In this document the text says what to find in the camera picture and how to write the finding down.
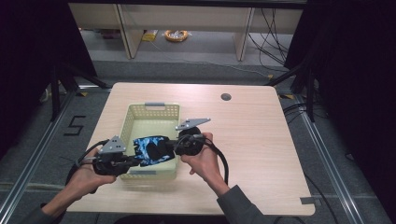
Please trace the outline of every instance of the person's left hand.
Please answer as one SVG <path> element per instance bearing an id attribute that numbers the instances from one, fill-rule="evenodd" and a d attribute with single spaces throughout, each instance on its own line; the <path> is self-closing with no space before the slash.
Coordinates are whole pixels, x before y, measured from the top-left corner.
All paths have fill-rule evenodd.
<path id="1" fill-rule="evenodd" d="M 93 157 L 97 151 L 98 149 L 95 148 L 87 157 Z M 114 175 L 97 175 L 91 164 L 83 164 L 70 178 L 65 189 L 73 193 L 76 197 L 75 200 L 79 200 L 82 196 L 93 192 L 100 186 L 113 183 L 114 181 L 116 181 Z"/>
<path id="2" fill-rule="evenodd" d="M 93 157 L 97 151 L 97 148 L 93 149 L 87 157 Z M 73 202 L 80 200 L 84 195 L 93 192 L 100 186 L 114 181 L 116 181 L 114 175 L 97 175 L 91 164 L 81 165 L 70 178 L 66 187 L 42 207 L 42 211 L 51 217 L 58 217 Z"/>

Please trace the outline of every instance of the person's right hand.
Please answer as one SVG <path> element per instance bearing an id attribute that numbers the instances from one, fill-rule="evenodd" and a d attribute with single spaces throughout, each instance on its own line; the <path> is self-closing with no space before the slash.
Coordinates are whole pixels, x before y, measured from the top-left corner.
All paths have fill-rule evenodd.
<path id="1" fill-rule="evenodd" d="M 212 133 L 203 133 L 204 137 L 213 141 Z M 183 155 L 181 160 L 190 167 L 190 175 L 198 174 L 212 188 L 218 196 L 227 192 L 227 184 L 219 171 L 218 155 L 207 145 L 195 156 Z"/>

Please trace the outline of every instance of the metal frame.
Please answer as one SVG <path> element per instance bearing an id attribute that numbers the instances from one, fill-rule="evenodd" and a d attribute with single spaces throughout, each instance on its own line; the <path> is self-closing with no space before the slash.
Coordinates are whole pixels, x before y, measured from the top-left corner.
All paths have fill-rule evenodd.
<path id="1" fill-rule="evenodd" d="M 301 96 L 296 96 L 296 101 L 298 104 L 303 103 Z M 346 183 L 344 182 L 341 174 L 338 172 L 338 169 L 332 160 L 332 155 L 330 155 L 329 150 L 326 148 L 320 133 L 317 129 L 315 122 L 312 122 L 308 117 L 306 112 L 303 113 L 303 121 L 305 123 L 306 129 L 311 135 L 311 138 L 315 144 L 315 147 L 318 150 L 318 154 L 321 158 L 321 161 L 324 165 L 324 168 L 329 175 L 330 180 L 332 181 L 332 186 L 335 189 L 335 192 L 338 195 L 338 198 L 341 201 L 341 205 L 343 205 L 344 210 L 346 211 L 346 216 L 349 219 L 350 223 L 362 224 L 364 223 L 361 212 L 359 211 L 358 206 L 355 203 L 352 195 L 347 188 Z"/>
<path id="2" fill-rule="evenodd" d="M 59 124 L 63 120 L 64 113 L 67 107 L 72 102 L 75 94 L 75 91 L 70 91 L 66 94 L 61 106 L 61 110 L 59 111 L 59 115 L 49 124 L 49 127 L 47 128 L 43 137 L 35 148 L 35 151 L 23 168 L 20 177 L 14 183 L 7 197 L 2 202 L 0 207 L 0 223 L 7 224 L 7 222 L 11 218 L 11 215 L 17 207 L 18 202 L 20 201 L 29 181 L 32 179 L 33 174 L 38 167 L 38 164 L 41 162 L 42 158 L 46 154 L 49 144 L 53 136 L 55 135 Z"/>

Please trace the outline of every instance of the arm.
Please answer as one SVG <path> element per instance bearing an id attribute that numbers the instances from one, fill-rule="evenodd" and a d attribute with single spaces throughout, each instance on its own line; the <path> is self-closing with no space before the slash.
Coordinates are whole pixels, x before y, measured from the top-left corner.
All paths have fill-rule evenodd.
<path id="1" fill-rule="evenodd" d="M 97 152 L 93 150 L 87 157 Z M 98 187 L 113 183 L 116 177 L 113 175 L 97 175 L 91 164 L 82 165 L 71 177 L 69 183 L 49 203 L 43 207 L 37 207 L 21 223 L 59 223 L 61 215 L 73 202 L 80 200 L 84 195 L 94 191 Z"/>
<path id="2" fill-rule="evenodd" d="M 203 133 L 212 141 L 212 133 Z M 263 223 L 262 212 L 250 202 L 242 190 L 235 186 L 229 188 L 219 171 L 217 154 L 208 146 L 203 146 L 196 156 L 181 156 L 181 160 L 190 167 L 190 174 L 198 174 L 207 185 L 218 195 L 218 203 L 228 221 L 233 224 Z"/>

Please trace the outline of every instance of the round hole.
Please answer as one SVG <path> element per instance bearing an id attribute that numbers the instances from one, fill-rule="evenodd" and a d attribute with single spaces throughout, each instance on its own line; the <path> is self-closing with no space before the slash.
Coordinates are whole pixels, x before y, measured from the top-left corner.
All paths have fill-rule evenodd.
<path id="1" fill-rule="evenodd" d="M 229 100 L 231 100 L 231 95 L 230 95 L 229 93 L 223 93 L 223 94 L 221 95 L 221 99 L 222 99 L 223 101 L 229 101 Z"/>

